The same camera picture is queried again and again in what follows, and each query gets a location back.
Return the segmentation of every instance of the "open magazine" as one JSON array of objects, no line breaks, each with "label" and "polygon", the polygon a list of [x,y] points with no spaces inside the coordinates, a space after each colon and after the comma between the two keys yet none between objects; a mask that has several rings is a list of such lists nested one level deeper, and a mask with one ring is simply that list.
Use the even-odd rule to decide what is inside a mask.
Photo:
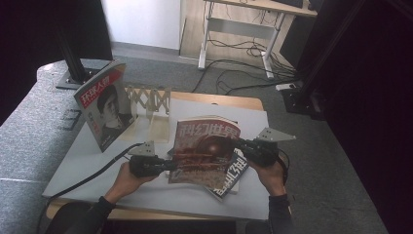
[{"label": "open magazine", "polygon": [[237,123],[219,116],[179,120],[172,155],[178,166],[169,173],[169,183],[223,188],[233,158],[233,140],[240,133]]}]

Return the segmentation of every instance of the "standing magazine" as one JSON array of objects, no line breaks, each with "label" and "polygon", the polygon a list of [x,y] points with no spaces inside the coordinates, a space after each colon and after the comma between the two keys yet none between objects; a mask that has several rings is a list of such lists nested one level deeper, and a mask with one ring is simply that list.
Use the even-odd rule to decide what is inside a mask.
[{"label": "standing magazine", "polygon": [[110,62],[74,95],[102,152],[135,119],[123,84],[125,69],[118,60]]},{"label": "standing magazine", "polygon": [[169,173],[169,183],[221,189],[240,133],[237,123],[219,116],[178,121],[172,155],[178,166]]}]

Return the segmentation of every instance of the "book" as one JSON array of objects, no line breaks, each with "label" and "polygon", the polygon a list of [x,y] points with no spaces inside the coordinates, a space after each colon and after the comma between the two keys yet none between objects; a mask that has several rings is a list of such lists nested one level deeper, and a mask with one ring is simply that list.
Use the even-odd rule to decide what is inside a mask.
[{"label": "book", "polygon": [[218,201],[222,202],[227,194],[238,192],[240,178],[247,168],[248,162],[246,161],[245,156],[240,149],[235,148],[231,159],[231,166],[225,177],[224,186],[222,188],[207,188],[207,190],[218,199]]},{"label": "book", "polygon": [[134,121],[123,84],[126,65],[113,60],[74,94],[102,152]]},{"label": "book", "polygon": [[194,183],[222,188],[240,137],[237,123],[220,116],[199,116],[179,120],[172,161],[177,170],[169,173],[169,183]]}]

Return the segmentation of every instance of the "red magazine cover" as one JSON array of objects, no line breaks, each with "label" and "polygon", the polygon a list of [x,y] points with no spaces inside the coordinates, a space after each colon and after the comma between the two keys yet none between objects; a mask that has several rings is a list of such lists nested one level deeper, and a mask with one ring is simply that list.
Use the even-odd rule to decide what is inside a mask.
[{"label": "red magazine cover", "polygon": [[118,60],[110,62],[74,95],[102,152],[135,119],[122,81],[125,69]]},{"label": "red magazine cover", "polygon": [[169,183],[195,183],[222,188],[231,164],[240,127],[219,116],[195,117],[178,121]]}]

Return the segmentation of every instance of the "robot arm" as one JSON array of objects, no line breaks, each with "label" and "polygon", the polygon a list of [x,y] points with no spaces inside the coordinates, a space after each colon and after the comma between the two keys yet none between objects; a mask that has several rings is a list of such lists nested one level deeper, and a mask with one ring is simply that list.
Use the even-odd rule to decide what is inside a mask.
[{"label": "robot arm", "polygon": [[[260,167],[269,167],[279,162],[283,168],[283,182],[288,178],[289,159],[286,154],[280,154],[278,141],[295,139],[290,136],[272,130],[264,129],[257,138],[253,140],[239,138],[234,140],[234,146],[239,148],[245,158]],[[163,171],[174,171],[176,163],[172,160],[160,159],[155,155],[153,142],[147,142],[129,151],[131,156],[131,172],[138,177],[158,176]]]}]

